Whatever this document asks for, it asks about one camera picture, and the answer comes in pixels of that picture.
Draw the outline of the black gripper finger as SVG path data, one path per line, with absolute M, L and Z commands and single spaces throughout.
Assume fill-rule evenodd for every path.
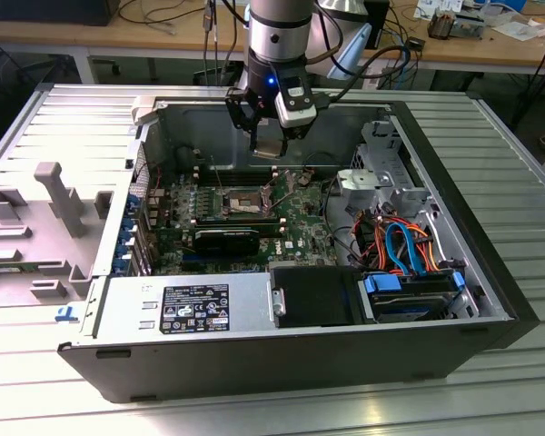
M 280 156 L 285 156 L 288 150 L 289 142 L 292 140 L 302 140 L 311 128 L 310 124 L 295 126 L 295 127 L 281 127 L 282 129 L 282 148 Z
M 258 124 L 261 121 L 261 107 L 257 105 L 256 109 L 247 114 L 243 109 L 245 91 L 237 87 L 230 87 L 227 90 L 224 102 L 233 126 L 249 135 L 249 150 L 254 153 L 257 145 Z

